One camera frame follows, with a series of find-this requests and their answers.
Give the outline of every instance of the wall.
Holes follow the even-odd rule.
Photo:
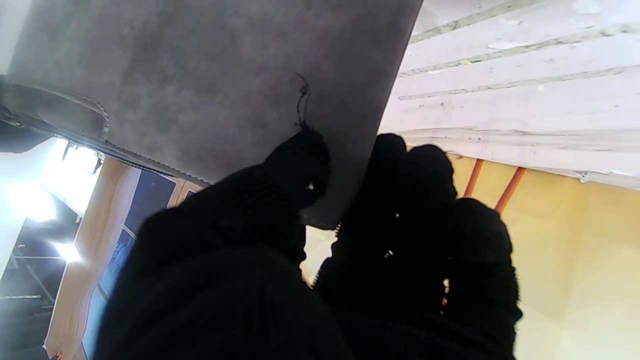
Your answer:
[[[456,187],[475,160],[451,156]],[[496,205],[515,167],[485,161],[473,196]],[[526,170],[502,213],[524,318],[516,355],[635,359],[640,323],[640,192]]]

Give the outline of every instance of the black knit glove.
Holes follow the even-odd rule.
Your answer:
[[[438,147],[407,152],[399,136],[379,135],[314,288],[335,309],[418,327],[473,358],[511,359],[522,313],[509,234],[494,210],[456,199],[452,177]]]
[[[323,137],[302,125],[300,132],[269,155],[263,167],[300,210],[324,197],[331,176],[331,157]]]

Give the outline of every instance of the gray fabric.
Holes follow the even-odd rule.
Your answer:
[[[33,0],[7,80],[93,99],[108,116],[105,147],[214,183],[297,131],[299,72],[307,122],[333,159],[328,194],[305,216],[333,228],[421,2]]]

